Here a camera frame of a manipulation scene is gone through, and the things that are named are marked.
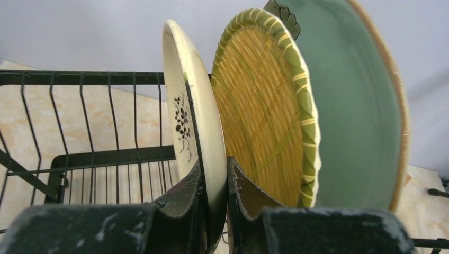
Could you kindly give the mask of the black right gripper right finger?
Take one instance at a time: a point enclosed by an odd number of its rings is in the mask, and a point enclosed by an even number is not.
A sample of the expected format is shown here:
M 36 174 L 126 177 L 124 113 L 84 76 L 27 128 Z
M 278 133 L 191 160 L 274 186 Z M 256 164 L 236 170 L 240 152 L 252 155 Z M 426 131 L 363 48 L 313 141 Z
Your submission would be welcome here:
M 227 158 L 230 253 L 415 253 L 391 213 L 359 208 L 288 208 Z

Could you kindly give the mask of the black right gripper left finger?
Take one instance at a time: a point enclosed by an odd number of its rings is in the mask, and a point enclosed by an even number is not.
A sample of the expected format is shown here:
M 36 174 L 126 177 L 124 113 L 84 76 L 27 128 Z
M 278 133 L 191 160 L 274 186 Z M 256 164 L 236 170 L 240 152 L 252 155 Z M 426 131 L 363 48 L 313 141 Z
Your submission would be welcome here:
M 41 205 L 7 229 L 1 253 L 204 253 L 201 168 L 150 203 Z

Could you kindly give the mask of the cream floral plate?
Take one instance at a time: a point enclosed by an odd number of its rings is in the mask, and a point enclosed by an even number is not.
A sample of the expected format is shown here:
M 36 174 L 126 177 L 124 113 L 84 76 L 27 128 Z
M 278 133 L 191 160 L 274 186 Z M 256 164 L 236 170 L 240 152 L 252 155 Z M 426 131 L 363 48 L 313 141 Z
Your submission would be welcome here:
M 197 165 L 206 202 L 206 251 L 220 241 L 227 210 L 226 150 L 208 72 L 194 43 L 174 20 L 163 27 L 164 84 L 180 178 Z

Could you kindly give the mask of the yellow bamboo pattern plate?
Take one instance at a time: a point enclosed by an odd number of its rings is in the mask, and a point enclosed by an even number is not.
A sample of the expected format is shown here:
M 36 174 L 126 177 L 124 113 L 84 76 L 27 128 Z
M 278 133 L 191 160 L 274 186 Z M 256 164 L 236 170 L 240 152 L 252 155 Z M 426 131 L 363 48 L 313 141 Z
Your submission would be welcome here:
M 308 67 L 283 22 L 260 8 L 224 29 L 211 86 L 227 154 L 269 196 L 314 207 L 321 133 Z

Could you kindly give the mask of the black wire dish rack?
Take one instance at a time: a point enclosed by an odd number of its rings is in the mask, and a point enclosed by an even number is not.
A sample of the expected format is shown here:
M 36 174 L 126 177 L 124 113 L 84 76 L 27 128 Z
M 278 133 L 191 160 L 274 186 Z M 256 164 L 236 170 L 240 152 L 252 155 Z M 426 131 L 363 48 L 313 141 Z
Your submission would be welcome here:
M 32 205 L 138 204 L 187 174 L 160 72 L 1 70 L 1 233 Z

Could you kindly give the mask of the light green flower plate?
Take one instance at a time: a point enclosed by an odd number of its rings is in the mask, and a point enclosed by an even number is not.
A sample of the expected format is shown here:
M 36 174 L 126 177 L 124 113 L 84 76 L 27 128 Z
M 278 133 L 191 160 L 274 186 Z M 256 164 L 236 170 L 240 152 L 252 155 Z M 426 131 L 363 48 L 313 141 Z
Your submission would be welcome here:
M 358 1 L 268 1 L 308 66 L 321 131 L 317 207 L 395 211 L 409 119 L 398 69 Z

